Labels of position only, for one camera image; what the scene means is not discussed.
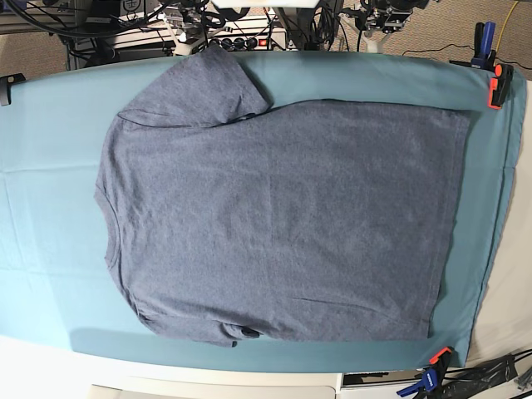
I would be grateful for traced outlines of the power strip with red switch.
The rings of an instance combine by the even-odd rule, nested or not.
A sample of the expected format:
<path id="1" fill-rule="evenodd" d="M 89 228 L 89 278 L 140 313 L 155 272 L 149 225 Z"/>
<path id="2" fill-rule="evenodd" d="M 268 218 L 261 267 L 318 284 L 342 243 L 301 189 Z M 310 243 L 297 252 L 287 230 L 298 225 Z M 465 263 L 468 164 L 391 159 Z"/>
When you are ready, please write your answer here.
<path id="1" fill-rule="evenodd" d="M 286 38 L 282 32 L 257 37 L 225 36 L 212 37 L 209 44 L 217 45 L 228 52 L 285 51 Z"/>

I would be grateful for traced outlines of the blue-grey heathered T-shirt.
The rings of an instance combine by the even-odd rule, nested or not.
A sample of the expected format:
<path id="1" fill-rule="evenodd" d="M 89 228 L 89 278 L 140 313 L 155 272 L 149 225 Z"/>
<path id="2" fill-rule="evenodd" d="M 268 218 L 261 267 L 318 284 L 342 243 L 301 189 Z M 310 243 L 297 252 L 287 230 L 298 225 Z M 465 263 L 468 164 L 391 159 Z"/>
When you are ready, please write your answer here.
<path id="1" fill-rule="evenodd" d="M 334 100 L 273 108 L 219 47 L 113 119 L 96 202 L 142 324 L 233 347 L 428 336 L 470 117 Z"/>

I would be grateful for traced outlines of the blue clamp top right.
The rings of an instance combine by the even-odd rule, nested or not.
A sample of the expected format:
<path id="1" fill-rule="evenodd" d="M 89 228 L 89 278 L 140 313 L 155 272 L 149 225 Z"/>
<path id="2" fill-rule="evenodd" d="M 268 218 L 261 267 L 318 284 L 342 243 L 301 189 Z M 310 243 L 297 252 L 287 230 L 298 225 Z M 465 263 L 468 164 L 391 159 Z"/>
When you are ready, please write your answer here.
<path id="1" fill-rule="evenodd" d="M 478 22 L 475 25 L 473 57 L 469 62 L 449 60 L 449 63 L 476 69 L 495 71 L 496 51 L 492 48 L 495 33 L 494 22 Z"/>

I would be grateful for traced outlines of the black clamp left edge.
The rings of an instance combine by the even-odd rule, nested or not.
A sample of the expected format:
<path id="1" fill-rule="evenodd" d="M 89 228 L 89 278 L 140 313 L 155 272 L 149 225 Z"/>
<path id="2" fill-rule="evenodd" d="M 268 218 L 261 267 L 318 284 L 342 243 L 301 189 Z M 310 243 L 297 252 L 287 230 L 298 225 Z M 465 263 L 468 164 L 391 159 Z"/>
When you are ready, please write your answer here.
<path id="1" fill-rule="evenodd" d="M 0 77 L 0 103 L 1 106 L 9 106 L 12 103 L 12 86 L 22 83 L 26 77 L 22 73 Z"/>

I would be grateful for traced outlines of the teal table cloth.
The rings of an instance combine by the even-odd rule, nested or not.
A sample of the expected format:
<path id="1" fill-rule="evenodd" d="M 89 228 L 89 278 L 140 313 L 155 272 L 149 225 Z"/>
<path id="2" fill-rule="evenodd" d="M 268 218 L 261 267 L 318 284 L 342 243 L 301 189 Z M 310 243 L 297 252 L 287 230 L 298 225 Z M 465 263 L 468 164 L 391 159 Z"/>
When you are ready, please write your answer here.
<path id="1" fill-rule="evenodd" d="M 355 52 L 239 52 L 276 106 L 310 99 L 468 110 L 464 185 L 431 335 L 415 342 L 280 342 L 234 348 L 169 340 L 137 319 L 104 260 L 107 230 L 93 194 L 115 116 L 175 63 L 122 62 L 26 81 L 1 109 L 1 333 L 75 352 L 156 365 L 239 372 L 413 369 L 444 346 L 466 360 L 501 235 L 510 219 L 529 89 L 515 74 L 496 111 L 490 74 L 420 58 Z"/>

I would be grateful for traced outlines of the black plastic bag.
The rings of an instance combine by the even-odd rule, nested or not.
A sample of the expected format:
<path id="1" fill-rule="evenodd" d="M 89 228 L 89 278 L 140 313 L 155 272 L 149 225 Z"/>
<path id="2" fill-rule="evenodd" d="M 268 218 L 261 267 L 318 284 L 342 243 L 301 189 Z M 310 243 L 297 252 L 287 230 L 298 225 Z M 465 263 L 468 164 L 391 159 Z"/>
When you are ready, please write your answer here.
<path id="1" fill-rule="evenodd" d="M 505 355 L 482 362 L 476 367 L 448 377 L 443 386 L 443 399 L 465 399 L 509 382 L 517 377 L 515 355 Z"/>

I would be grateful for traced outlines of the blue orange clamp bottom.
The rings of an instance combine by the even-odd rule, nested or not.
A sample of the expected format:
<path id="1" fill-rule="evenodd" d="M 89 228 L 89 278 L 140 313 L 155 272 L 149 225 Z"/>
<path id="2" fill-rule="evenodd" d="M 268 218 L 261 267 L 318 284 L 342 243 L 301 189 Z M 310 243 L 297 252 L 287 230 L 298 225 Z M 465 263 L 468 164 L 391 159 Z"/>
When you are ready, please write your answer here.
<path id="1" fill-rule="evenodd" d="M 429 366 L 421 374 L 420 380 L 397 391 L 401 398 L 413 396 L 413 398 L 441 398 L 443 381 L 450 366 L 453 347 L 443 347 L 429 361 Z"/>

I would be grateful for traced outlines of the orange black clamp top right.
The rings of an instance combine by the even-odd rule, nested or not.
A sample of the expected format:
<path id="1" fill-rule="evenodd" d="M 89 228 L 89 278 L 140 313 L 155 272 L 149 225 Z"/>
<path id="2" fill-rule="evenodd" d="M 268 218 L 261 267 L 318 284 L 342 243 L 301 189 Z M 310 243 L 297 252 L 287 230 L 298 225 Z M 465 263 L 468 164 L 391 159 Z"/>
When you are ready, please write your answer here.
<path id="1" fill-rule="evenodd" d="M 514 67 L 509 64 L 497 64 L 495 75 L 490 79 L 487 106 L 499 110 L 505 103 L 514 75 Z"/>

